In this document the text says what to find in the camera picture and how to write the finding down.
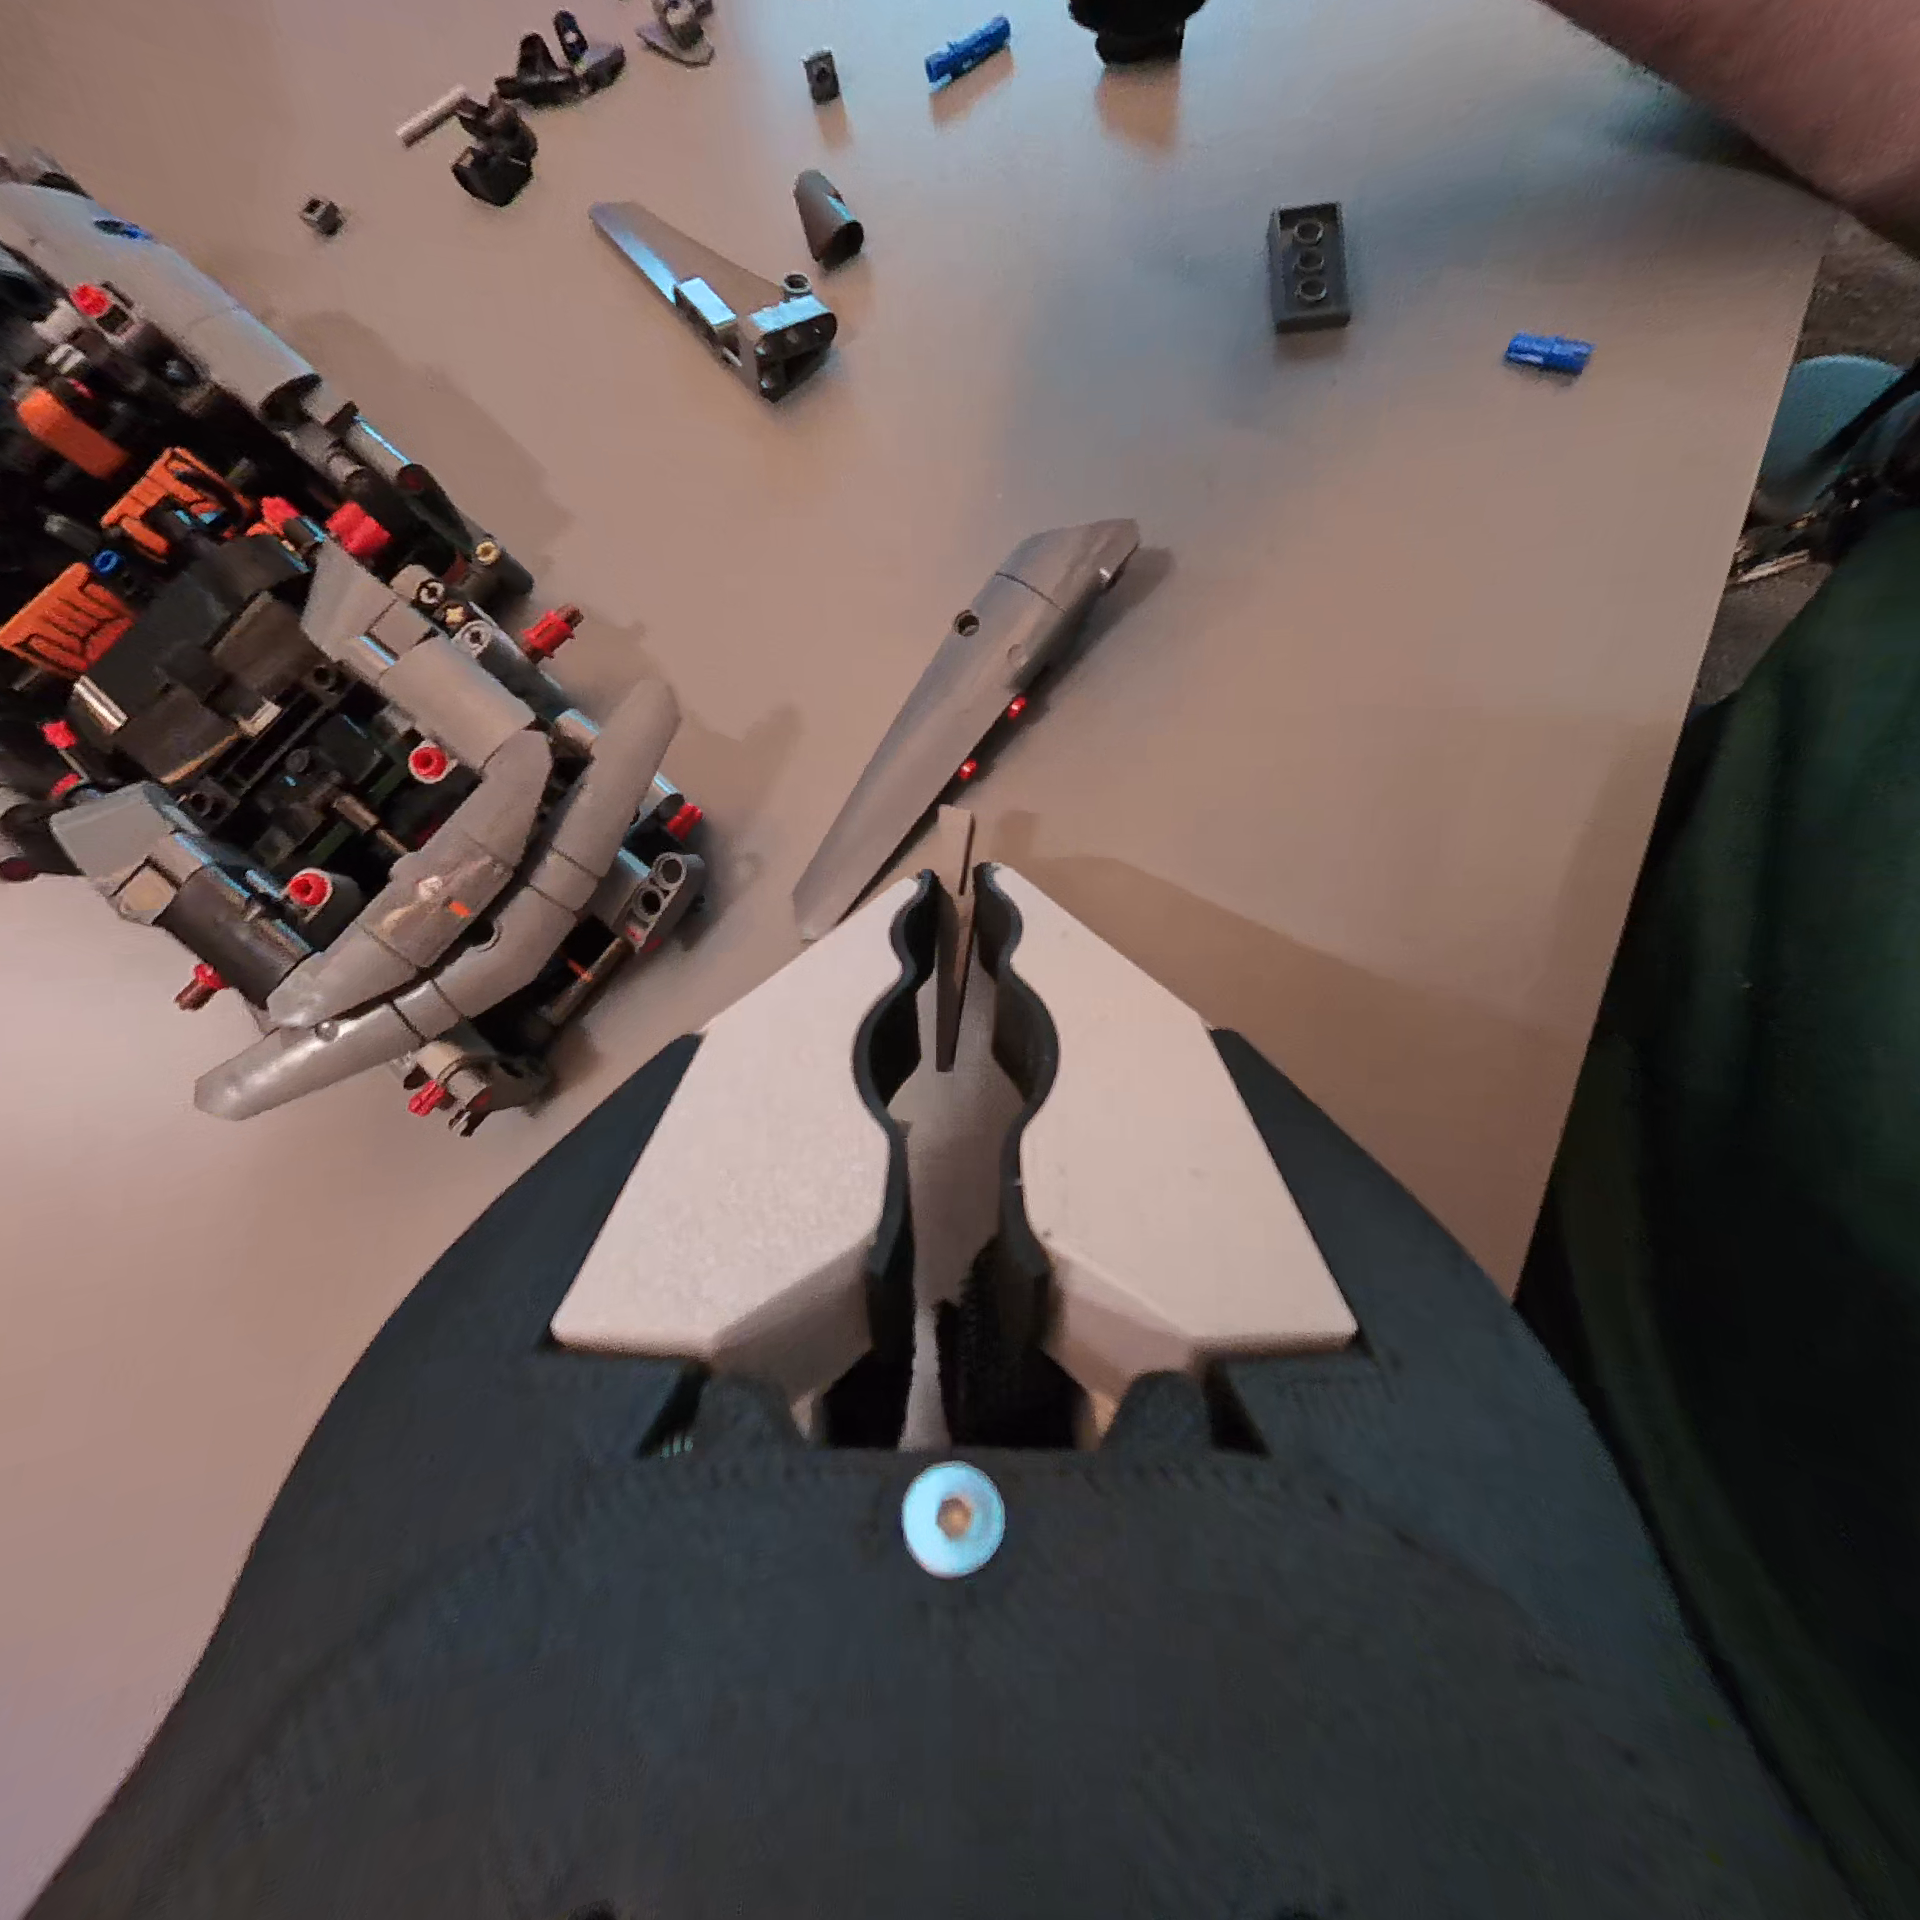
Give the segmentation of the dark grey lego brick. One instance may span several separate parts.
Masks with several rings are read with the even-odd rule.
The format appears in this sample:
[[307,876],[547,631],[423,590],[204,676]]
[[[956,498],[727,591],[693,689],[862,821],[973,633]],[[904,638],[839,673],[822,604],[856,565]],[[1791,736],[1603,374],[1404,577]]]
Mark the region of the dark grey lego brick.
[[1276,207],[1263,230],[1263,264],[1277,335],[1352,322],[1347,225],[1336,200]]

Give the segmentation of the black rounded object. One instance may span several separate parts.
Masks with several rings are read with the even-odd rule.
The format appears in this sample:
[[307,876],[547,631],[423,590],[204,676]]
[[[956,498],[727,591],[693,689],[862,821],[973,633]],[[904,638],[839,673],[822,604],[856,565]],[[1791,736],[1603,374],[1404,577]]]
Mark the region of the black rounded object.
[[1074,25],[1092,34],[1103,65],[1173,64],[1184,54],[1187,22],[1203,0],[1092,1],[1069,0]]

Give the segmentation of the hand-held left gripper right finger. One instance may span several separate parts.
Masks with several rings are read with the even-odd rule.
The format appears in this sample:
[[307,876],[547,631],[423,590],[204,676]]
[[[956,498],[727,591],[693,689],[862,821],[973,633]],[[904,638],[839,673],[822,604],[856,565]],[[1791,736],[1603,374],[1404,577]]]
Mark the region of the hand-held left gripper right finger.
[[976,869],[991,1058],[1016,1092],[972,1269],[972,1436],[1067,1442],[1148,1375],[1343,1352],[1358,1319],[1219,1032],[1034,880]]

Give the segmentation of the person's right forearm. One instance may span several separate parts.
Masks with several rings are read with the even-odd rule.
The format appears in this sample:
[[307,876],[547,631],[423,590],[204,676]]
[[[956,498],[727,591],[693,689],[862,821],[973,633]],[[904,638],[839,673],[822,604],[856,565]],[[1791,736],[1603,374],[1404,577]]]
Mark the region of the person's right forearm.
[[1917,254],[1915,1],[1557,1],[1791,175]]

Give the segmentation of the black lego bracket piece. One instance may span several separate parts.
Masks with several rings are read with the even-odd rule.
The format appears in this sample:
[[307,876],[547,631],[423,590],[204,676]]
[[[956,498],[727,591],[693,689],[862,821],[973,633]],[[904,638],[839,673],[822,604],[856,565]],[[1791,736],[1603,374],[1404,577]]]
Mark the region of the black lego bracket piece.
[[514,104],[557,108],[611,88],[626,71],[619,42],[591,39],[570,9],[551,15],[551,34],[519,40],[512,72],[496,78],[494,96]]

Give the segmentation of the black lego joint piece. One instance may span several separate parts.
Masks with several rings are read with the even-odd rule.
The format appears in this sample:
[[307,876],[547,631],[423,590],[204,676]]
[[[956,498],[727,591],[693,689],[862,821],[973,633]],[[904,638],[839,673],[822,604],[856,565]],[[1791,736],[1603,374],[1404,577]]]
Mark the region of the black lego joint piece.
[[452,114],[466,133],[466,146],[451,165],[452,181],[468,199],[506,207],[533,181],[538,135],[514,100],[488,96],[464,100]]

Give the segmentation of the grey lego wing panel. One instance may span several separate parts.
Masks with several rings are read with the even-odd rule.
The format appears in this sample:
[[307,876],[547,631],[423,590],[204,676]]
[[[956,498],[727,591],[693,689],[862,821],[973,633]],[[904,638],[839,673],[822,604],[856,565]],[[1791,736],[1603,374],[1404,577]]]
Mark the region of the grey lego wing panel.
[[762,399],[781,399],[828,361],[836,314],[806,274],[756,274],[636,200],[590,202],[588,220]]

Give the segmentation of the grey lego car model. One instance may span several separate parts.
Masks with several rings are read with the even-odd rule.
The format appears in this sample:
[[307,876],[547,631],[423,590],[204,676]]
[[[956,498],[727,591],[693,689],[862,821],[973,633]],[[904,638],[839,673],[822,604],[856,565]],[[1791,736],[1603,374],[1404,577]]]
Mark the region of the grey lego car model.
[[514,633],[533,577],[221,282],[5,152],[5,882],[84,884],[246,1042],[248,1120],[368,1072],[459,1136],[704,894],[680,729]]

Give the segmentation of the grey-blue chair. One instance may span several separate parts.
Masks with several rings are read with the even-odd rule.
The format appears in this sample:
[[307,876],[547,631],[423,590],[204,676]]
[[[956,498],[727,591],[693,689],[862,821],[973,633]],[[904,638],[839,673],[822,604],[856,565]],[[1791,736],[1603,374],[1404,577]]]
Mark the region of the grey-blue chair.
[[1917,365],[1858,353],[1796,364],[1767,433],[1726,590],[1831,569],[1917,504]]

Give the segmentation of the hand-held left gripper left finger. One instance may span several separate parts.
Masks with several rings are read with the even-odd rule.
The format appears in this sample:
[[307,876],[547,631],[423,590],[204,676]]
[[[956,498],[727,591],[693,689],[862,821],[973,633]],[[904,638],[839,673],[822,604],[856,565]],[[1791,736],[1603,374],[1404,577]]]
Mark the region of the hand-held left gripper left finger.
[[898,880],[715,1014],[551,1337],[690,1359],[815,1401],[834,1444],[896,1444],[917,1350],[904,1132],[941,884]]

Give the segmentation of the long grey lego panel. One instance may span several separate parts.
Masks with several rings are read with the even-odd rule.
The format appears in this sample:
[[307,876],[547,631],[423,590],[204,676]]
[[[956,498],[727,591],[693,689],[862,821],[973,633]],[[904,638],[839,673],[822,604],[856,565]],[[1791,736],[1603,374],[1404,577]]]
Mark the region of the long grey lego panel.
[[1141,544],[1135,519],[1092,519],[1022,538],[954,614],[856,775],[791,900],[804,944],[824,937],[1066,656]]

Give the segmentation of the dark grey lego cone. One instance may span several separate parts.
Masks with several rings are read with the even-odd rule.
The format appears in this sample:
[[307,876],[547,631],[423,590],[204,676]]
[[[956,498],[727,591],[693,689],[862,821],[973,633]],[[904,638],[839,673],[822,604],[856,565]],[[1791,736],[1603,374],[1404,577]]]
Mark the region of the dark grey lego cone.
[[824,272],[843,269],[866,245],[866,230],[843,191],[821,168],[796,175],[794,200],[812,260]]

